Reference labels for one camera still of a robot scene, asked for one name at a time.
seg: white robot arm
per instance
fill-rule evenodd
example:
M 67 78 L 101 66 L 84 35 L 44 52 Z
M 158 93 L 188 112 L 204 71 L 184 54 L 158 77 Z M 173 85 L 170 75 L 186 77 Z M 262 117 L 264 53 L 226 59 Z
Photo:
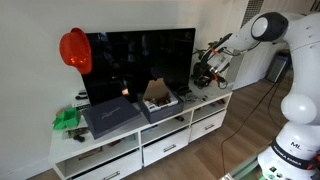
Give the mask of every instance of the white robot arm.
M 266 13 L 252 18 L 241 30 L 228 34 L 202 57 L 213 68 L 224 48 L 245 53 L 261 41 L 287 42 L 294 71 L 293 85 L 281 103 L 288 123 L 258 161 L 266 179 L 310 180 L 316 177 L 320 150 L 320 13 Z

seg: drawer handle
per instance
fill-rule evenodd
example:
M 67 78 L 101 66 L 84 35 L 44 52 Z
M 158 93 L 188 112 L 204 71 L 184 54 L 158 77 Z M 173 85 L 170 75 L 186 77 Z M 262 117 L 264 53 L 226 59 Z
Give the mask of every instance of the drawer handle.
M 210 124 L 209 126 L 205 127 L 204 129 L 205 129 L 205 130 L 208 130 L 208 129 L 213 128 L 213 127 L 214 127 L 214 125 L 213 125 L 213 124 Z
M 120 175 L 120 171 L 117 171 L 117 172 L 111 174 L 110 176 L 103 178 L 103 180 L 109 180 L 109 179 L 112 179 L 118 175 Z
M 167 152 L 167 151 L 169 151 L 169 150 L 171 150 L 171 149 L 173 149 L 173 148 L 175 148 L 175 147 L 177 147 L 177 146 L 176 146 L 175 144 L 173 144 L 173 145 L 171 145 L 171 146 L 163 149 L 163 152 Z

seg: black screen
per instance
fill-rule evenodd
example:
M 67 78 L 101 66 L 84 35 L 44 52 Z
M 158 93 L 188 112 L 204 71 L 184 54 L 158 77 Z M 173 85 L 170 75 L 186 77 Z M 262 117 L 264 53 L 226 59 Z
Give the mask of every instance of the black screen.
M 195 29 L 87 33 L 92 71 L 82 75 L 91 105 L 123 95 L 136 101 L 149 80 L 188 88 Z

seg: white cabinet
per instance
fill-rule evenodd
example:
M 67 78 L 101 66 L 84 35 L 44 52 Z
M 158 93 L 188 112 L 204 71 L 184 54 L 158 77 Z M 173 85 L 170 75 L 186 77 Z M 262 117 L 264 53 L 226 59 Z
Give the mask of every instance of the white cabinet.
M 84 134 L 83 143 L 67 138 L 64 131 L 54 131 L 49 155 L 54 170 L 61 179 L 122 179 L 219 128 L 231 89 L 221 90 L 211 83 L 200 90 L 189 84 L 199 99 L 205 94 L 212 96 L 185 103 L 181 113 L 157 123 L 149 124 L 141 113 L 141 117 L 96 140 L 90 133 Z M 87 127 L 84 119 L 78 127 Z M 95 153 L 83 158 L 92 151 Z

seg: baseboard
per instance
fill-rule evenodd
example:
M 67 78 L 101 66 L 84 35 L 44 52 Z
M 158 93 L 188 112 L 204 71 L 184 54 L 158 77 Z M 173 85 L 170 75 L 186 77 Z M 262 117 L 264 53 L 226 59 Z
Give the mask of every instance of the baseboard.
M 48 159 L 43 159 L 35 163 L 25 165 L 19 169 L 16 169 L 8 174 L 0 176 L 1 180 L 23 180 L 28 179 L 32 176 L 40 174 L 44 171 L 47 171 L 52 168 L 52 165 L 49 163 Z

